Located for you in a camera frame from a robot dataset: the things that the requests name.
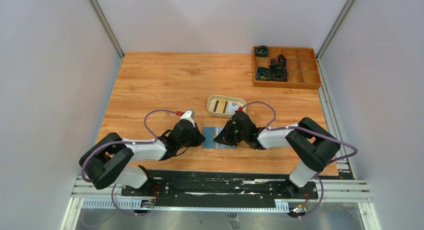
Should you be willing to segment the white printed card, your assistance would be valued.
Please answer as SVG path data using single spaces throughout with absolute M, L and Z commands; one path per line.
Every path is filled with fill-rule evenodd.
M 242 105 L 236 102 L 229 102 L 227 105 L 226 113 L 233 115 Z

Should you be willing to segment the cream oval tray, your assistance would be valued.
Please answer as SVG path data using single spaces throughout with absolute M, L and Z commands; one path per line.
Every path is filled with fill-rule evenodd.
M 207 100 L 206 108 L 212 116 L 231 119 L 239 107 L 246 103 L 242 98 L 211 95 Z

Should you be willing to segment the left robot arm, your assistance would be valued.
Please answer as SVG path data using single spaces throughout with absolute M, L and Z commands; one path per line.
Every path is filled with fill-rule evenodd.
M 173 129 L 166 130 L 157 139 L 131 140 L 109 133 L 90 148 L 79 160 L 81 176 L 96 189 L 123 184 L 135 189 L 148 181 L 148 174 L 131 162 L 143 160 L 164 161 L 176 157 L 182 148 L 198 147 L 205 141 L 198 125 L 180 120 Z

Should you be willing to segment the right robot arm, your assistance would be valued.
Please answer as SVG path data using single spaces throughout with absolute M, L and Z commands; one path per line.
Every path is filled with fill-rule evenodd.
M 213 140 L 226 146 L 244 142 L 258 150 L 290 146 L 300 158 L 283 185 L 291 195 L 322 172 L 341 148 L 340 141 L 309 117 L 290 126 L 267 128 L 257 127 L 244 111 L 236 111 Z

